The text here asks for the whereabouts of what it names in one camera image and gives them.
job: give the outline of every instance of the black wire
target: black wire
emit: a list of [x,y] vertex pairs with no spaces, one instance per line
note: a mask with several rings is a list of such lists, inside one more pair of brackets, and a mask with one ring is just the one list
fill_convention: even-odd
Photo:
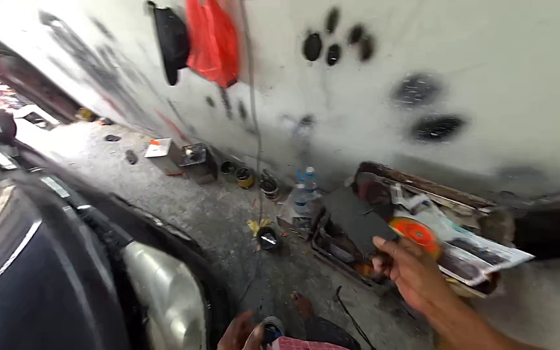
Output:
[[352,323],[354,323],[354,327],[356,328],[356,330],[358,331],[358,334],[360,334],[360,336],[362,338],[364,338],[364,340],[367,342],[367,344],[371,347],[371,350],[377,350],[375,349],[375,346],[373,346],[373,344],[371,344],[371,341],[368,340],[367,334],[364,333],[364,331],[362,330],[362,328],[360,328],[360,325],[358,324],[358,322],[356,322],[356,320],[354,319],[354,317],[352,316],[352,314],[349,313],[349,310],[347,310],[347,307],[345,307],[345,304],[343,304],[343,301],[340,299],[340,289],[343,288],[343,286],[338,286],[338,288],[336,288],[336,298],[338,299],[338,302],[340,303],[340,306],[343,307],[343,310],[345,311],[345,313],[347,314],[347,316],[349,316],[349,318],[352,320]]
[[[245,32],[245,47],[248,52],[248,75],[250,76],[250,111],[252,113],[252,121],[254,122],[254,130],[256,130],[257,138],[257,150],[256,150],[256,175],[261,175],[261,153],[263,151],[261,131],[258,128],[258,118],[256,117],[256,102],[254,100],[254,58],[252,55],[252,42],[250,40],[250,26],[248,25],[248,17],[245,12],[245,5],[243,0],[239,1],[239,6],[241,7],[241,14],[243,15],[243,29]],[[258,191],[258,224],[261,223],[263,219],[263,202],[262,202],[262,192]]]

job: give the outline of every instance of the orange grinding disc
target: orange grinding disc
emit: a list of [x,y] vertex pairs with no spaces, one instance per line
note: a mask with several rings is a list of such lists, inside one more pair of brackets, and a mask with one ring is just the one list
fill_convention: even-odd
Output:
[[418,245],[434,258],[440,255],[438,238],[429,227],[408,217],[395,217],[390,220],[388,225],[398,230],[404,237],[418,243]]

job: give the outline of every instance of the pink cloth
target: pink cloth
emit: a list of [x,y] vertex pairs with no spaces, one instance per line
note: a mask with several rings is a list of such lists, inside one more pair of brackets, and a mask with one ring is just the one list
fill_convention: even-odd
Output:
[[330,344],[320,343],[317,341],[305,341],[295,338],[280,337],[277,338],[267,350],[348,350],[345,347]]

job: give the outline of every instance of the metal box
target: metal box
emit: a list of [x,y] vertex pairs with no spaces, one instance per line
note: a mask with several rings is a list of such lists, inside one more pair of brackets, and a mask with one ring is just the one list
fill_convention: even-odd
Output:
[[175,175],[182,172],[177,165],[181,155],[181,149],[172,142],[171,138],[158,138],[151,141],[144,158],[154,163],[166,175]]

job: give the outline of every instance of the paint can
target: paint can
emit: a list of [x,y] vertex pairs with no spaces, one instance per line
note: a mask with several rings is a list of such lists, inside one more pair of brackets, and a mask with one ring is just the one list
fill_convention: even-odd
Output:
[[242,189],[250,189],[254,184],[254,175],[252,170],[244,166],[236,171],[237,183]]
[[232,161],[225,161],[220,166],[220,171],[226,182],[237,182],[237,178],[235,177],[235,163]]
[[269,251],[276,248],[280,241],[276,236],[276,232],[271,227],[261,227],[256,233],[256,240],[260,245],[261,249]]
[[261,191],[263,192],[263,194],[265,194],[265,197],[270,200],[270,201],[275,201],[278,199],[278,192],[279,192],[279,188],[278,188],[278,183],[276,181],[276,179],[274,179],[272,176],[263,176],[263,179],[261,179],[261,183],[259,184],[259,187],[261,188]]

